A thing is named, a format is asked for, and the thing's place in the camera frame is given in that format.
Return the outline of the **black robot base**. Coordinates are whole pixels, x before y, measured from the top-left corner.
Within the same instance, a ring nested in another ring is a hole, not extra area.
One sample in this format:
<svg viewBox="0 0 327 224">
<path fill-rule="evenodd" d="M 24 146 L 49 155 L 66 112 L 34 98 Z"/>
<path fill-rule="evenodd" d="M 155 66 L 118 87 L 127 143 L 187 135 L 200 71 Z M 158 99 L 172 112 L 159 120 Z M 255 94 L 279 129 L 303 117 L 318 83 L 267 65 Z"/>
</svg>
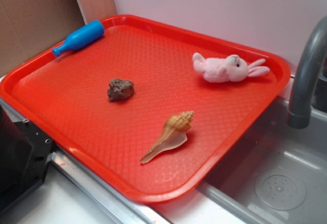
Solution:
<svg viewBox="0 0 327 224">
<path fill-rule="evenodd" d="M 53 147 L 33 122 L 13 122 L 1 108 L 1 214 L 44 183 Z"/>
</svg>

